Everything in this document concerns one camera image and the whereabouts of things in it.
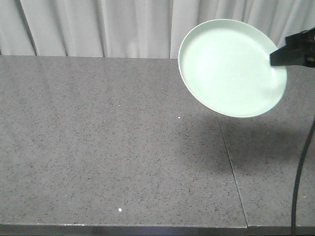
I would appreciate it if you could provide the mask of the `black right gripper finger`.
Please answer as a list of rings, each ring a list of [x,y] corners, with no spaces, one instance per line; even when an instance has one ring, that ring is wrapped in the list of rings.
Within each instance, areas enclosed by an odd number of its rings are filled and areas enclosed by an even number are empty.
[[[271,66],[315,67],[315,29],[285,38],[285,45],[270,54]]]

